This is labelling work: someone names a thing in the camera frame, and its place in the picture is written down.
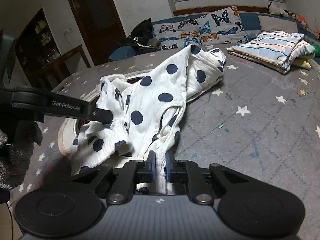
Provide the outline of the left gloved hand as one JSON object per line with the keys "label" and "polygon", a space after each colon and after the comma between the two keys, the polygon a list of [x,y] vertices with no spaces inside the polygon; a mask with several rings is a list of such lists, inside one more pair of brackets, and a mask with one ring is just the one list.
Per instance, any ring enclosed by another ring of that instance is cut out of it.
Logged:
{"label": "left gloved hand", "polygon": [[1,122],[1,203],[10,199],[10,191],[24,181],[34,145],[41,145],[43,136],[36,122]]}

